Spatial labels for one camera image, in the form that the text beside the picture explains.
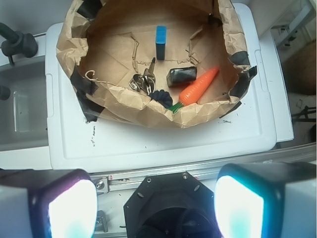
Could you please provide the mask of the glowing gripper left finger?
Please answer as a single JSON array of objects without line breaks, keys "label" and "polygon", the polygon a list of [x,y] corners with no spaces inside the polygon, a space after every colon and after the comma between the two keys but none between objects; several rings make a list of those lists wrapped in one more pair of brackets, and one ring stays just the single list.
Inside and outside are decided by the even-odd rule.
[{"label": "glowing gripper left finger", "polygon": [[2,238],[90,238],[97,210],[84,170],[0,171]]}]

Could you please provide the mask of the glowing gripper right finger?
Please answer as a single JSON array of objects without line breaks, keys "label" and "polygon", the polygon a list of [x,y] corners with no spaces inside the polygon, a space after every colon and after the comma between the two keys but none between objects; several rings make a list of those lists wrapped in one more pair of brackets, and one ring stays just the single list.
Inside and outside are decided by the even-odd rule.
[{"label": "glowing gripper right finger", "polygon": [[226,164],[215,184],[214,210],[224,238],[315,238],[317,167]]}]

